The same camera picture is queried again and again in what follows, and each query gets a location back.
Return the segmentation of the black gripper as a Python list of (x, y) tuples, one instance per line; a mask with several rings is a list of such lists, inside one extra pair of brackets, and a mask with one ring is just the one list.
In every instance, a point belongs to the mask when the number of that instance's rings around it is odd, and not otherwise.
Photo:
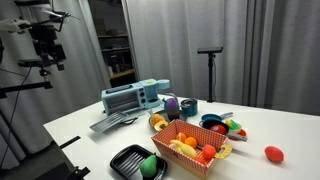
[(43, 67), (56, 65), (59, 71), (64, 70), (66, 59), (61, 44), (56, 44), (56, 31), (53, 25), (36, 25), (29, 30), (36, 54), (41, 57)]

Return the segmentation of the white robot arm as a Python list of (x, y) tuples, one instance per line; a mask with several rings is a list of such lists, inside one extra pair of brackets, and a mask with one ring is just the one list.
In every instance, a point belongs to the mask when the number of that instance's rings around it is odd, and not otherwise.
[(45, 68), (56, 65), (59, 71), (64, 70), (66, 56), (62, 45), (55, 42), (56, 28), (50, 24), (50, 20), (30, 23), (27, 20), (5, 19), (0, 21), (0, 30), (10, 33), (29, 31), (39, 59), (19, 60), (19, 66)]

